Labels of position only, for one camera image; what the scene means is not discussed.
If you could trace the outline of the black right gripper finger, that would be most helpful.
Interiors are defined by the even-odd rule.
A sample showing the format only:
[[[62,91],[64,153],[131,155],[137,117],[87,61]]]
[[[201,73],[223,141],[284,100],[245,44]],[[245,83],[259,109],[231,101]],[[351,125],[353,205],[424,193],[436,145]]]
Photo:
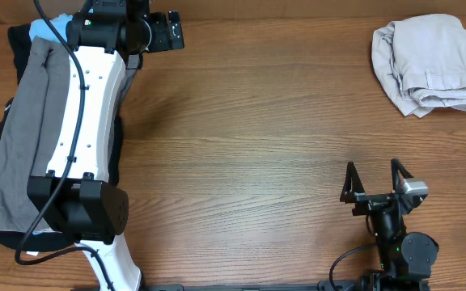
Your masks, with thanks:
[[[413,176],[405,169],[398,158],[391,160],[391,169],[393,191],[400,194],[405,193],[403,182],[406,179],[412,179]]]
[[[362,181],[353,162],[347,163],[345,182],[341,191],[340,202],[358,203],[366,195]]]

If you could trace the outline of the beige cotton shorts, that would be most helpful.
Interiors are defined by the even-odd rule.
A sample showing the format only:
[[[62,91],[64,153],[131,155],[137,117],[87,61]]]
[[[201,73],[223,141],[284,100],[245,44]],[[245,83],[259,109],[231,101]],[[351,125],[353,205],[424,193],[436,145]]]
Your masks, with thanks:
[[[403,116],[422,118],[436,108],[466,112],[466,29],[457,17],[391,21],[374,31],[371,61]]]

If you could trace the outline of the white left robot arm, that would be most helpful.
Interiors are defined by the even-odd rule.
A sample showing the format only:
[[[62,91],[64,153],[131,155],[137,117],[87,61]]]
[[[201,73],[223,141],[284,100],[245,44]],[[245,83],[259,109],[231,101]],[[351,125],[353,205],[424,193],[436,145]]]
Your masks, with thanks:
[[[59,36],[70,83],[57,145],[43,175],[28,180],[38,220],[87,257],[102,290],[142,290],[125,241],[129,198],[109,181],[119,87],[132,55],[184,47],[180,14],[151,12],[147,1],[87,2]]]

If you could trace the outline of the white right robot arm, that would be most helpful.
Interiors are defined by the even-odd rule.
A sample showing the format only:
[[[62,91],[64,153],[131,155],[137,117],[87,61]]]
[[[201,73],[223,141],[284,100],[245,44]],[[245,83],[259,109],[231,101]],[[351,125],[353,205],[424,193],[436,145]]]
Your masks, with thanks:
[[[335,267],[347,256],[377,248],[380,269],[361,275],[350,290],[428,290],[428,279],[438,252],[438,243],[428,234],[408,232],[404,216],[411,213],[428,197],[426,182],[411,175],[400,160],[391,160],[392,191],[368,195],[353,162],[347,163],[345,182],[340,201],[352,204],[354,216],[364,216],[366,229],[375,241],[347,251],[338,257],[329,270],[330,285],[337,290],[333,279]]]

